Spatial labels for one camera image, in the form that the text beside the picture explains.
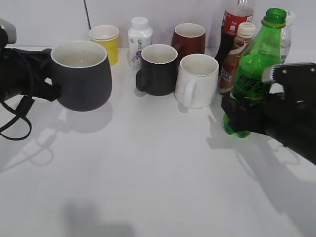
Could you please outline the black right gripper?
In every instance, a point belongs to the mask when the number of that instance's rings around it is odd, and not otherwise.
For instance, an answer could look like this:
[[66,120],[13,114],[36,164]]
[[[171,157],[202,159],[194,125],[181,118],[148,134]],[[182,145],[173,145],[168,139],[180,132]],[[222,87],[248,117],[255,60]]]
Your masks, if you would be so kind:
[[223,125],[227,134],[265,134],[316,163],[316,109],[305,101],[291,101],[285,93],[269,94],[265,103],[223,97]]

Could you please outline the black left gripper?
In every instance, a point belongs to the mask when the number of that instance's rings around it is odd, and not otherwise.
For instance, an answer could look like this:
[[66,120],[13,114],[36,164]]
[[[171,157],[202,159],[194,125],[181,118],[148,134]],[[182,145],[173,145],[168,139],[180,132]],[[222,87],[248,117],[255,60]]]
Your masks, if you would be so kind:
[[27,95],[47,101],[55,101],[61,96],[61,86],[49,84],[51,76],[51,48],[31,51],[29,60],[32,72],[40,80],[33,80],[30,66],[22,51],[7,48],[9,36],[0,28],[0,100],[6,101],[16,95]]

